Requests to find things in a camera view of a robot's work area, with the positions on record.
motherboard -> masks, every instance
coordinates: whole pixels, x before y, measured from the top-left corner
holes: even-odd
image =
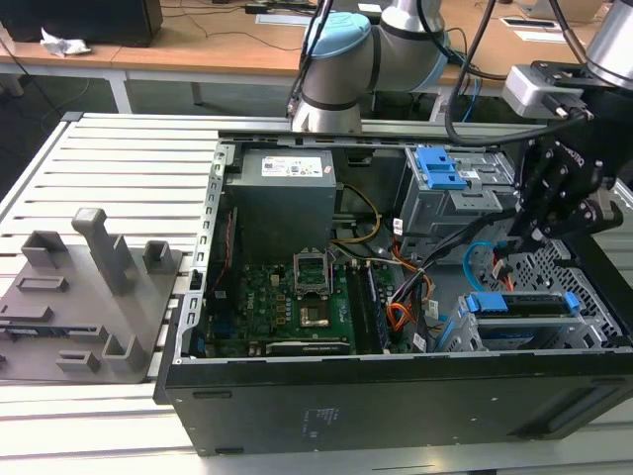
[[[391,269],[382,264],[325,259],[325,267],[311,259],[299,272],[296,262],[244,265],[235,311],[210,315],[210,356],[400,351],[388,338],[385,320],[387,298],[394,292]],[[302,292],[319,286],[325,291]]]

desk leg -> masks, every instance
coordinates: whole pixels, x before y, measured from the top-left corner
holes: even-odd
[[[200,91],[199,82],[191,83],[191,95],[194,98],[194,104],[196,106],[202,106],[204,104],[204,101],[202,100],[202,92]]]
[[[431,111],[431,117],[429,122],[444,122],[444,116],[446,115],[446,107],[448,106],[448,98],[451,95],[452,88],[440,87],[437,91],[437,97],[433,103],[433,110]]]
[[[11,97],[24,96],[24,89],[20,84],[20,76],[16,74],[0,74],[0,84],[9,91]]]
[[[115,97],[119,114],[131,114],[132,106],[128,97],[128,89],[126,89],[126,81],[120,78],[110,78],[108,80],[110,81],[110,88],[112,89],[112,95]]]

wooden desk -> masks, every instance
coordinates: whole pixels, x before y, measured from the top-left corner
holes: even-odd
[[[119,111],[123,113],[132,111],[125,85],[129,79],[191,82],[194,103],[202,102],[198,86],[201,82],[280,86],[292,83],[298,70],[304,28],[258,25],[254,15],[246,15],[236,8],[242,2],[206,10],[196,0],[183,0],[184,11],[179,7],[180,0],[162,0],[162,3],[171,8],[163,8],[163,28],[148,48],[91,46],[92,53],[59,58],[38,44],[13,44],[9,40],[7,45],[32,74],[109,80]],[[463,29],[470,44],[484,7],[483,1],[443,0],[441,11],[446,28]],[[524,42],[498,20],[498,17],[512,15],[520,15],[518,7],[496,6],[474,58],[481,70],[507,74],[514,64],[529,64],[536,59],[575,61],[567,45]],[[577,26],[575,30],[588,44],[598,27],[599,21]],[[451,40],[454,48],[463,48],[458,32],[451,33]],[[0,51],[0,72],[20,73],[4,50]],[[448,66],[438,85],[428,92],[439,93],[445,99],[457,74],[457,67]],[[485,81],[482,95],[498,96],[501,88],[502,83]],[[441,101],[438,100],[436,106],[435,113],[439,113]]]

green circuit board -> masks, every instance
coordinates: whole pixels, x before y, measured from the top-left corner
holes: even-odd
[[[333,264],[330,272],[331,294],[327,299],[310,294],[300,300],[295,293],[292,263],[244,266],[230,337],[214,338],[214,326],[210,326],[208,341],[214,343],[210,345],[213,356],[253,356],[252,343],[255,341],[264,344],[296,340],[344,342],[350,345],[350,353],[354,354],[345,265]],[[384,295],[393,291],[393,276],[387,266],[375,266],[374,275]],[[300,283],[318,284],[322,280],[322,266],[302,266]],[[312,314],[316,319],[310,321]]]

blue cable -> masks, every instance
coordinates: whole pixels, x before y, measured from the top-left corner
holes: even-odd
[[[466,111],[466,114],[464,114],[464,119],[462,119],[462,122],[467,122],[468,119],[471,117],[471,113],[473,112],[473,109],[475,108],[475,102],[477,102],[477,98],[479,97],[479,94],[481,92],[482,92],[482,81],[478,78],[475,78],[475,92],[473,93],[473,97],[471,99],[471,105]]]
[[[479,282],[477,282],[477,279],[473,275],[473,272],[471,272],[471,266],[470,266],[470,258],[471,258],[471,254],[473,253],[473,249],[475,249],[475,247],[478,247],[480,245],[483,245],[483,246],[485,246],[487,248],[490,248],[490,249],[494,249],[495,248],[494,244],[492,244],[491,242],[488,242],[486,240],[478,240],[477,242],[473,242],[468,247],[468,249],[466,249],[466,253],[464,254],[464,261],[462,262],[462,265],[464,267],[464,274],[466,275],[466,279],[468,279],[468,282],[473,286],[473,288],[475,290],[483,292],[484,291],[484,287],[479,285]]]

